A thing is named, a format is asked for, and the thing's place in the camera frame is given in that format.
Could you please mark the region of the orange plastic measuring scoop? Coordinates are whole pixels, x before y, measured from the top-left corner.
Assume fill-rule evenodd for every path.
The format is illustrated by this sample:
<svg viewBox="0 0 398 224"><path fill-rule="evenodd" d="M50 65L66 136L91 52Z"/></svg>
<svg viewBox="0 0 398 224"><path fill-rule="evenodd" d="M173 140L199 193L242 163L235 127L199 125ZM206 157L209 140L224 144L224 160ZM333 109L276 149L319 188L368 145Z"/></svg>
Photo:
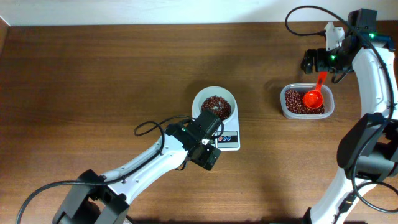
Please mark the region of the orange plastic measuring scoop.
<svg viewBox="0 0 398 224"><path fill-rule="evenodd" d="M310 90L303 97L303 103L307 108L317 109L321 107L324 102L323 95L321 93L321 88L327 77L327 72L320 72L318 75L318 81L315 85L314 90Z"/></svg>

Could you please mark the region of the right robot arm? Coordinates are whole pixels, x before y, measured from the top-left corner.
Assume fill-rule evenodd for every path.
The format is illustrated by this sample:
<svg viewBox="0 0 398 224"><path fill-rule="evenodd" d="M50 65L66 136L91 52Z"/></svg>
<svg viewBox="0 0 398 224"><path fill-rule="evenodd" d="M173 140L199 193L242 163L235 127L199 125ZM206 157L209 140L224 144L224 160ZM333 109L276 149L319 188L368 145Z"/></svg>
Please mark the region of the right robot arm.
<svg viewBox="0 0 398 224"><path fill-rule="evenodd" d="M308 208L302 223L343 223L358 202L384 213L364 195L397 175L397 84L394 43L376 31L377 12L359 9L343 24L346 32L328 23L320 35L326 47L309 49L301 63L305 73L354 72L361 98L361 119L338 146L338 171L322 199Z"/></svg>

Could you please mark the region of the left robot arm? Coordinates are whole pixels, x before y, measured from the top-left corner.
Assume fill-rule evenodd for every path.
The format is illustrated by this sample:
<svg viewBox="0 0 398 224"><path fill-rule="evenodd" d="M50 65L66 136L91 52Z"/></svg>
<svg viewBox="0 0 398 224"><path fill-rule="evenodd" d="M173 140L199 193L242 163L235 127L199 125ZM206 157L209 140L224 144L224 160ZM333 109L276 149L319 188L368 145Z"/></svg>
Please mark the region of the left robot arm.
<svg viewBox="0 0 398 224"><path fill-rule="evenodd" d="M81 183L71 188L53 223L123 223L133 200L168 171L187 161L211 170L221 151L210 140L223 128L210 110L168 124L154 145L123 166L102 175L82 173Z"/></svg>

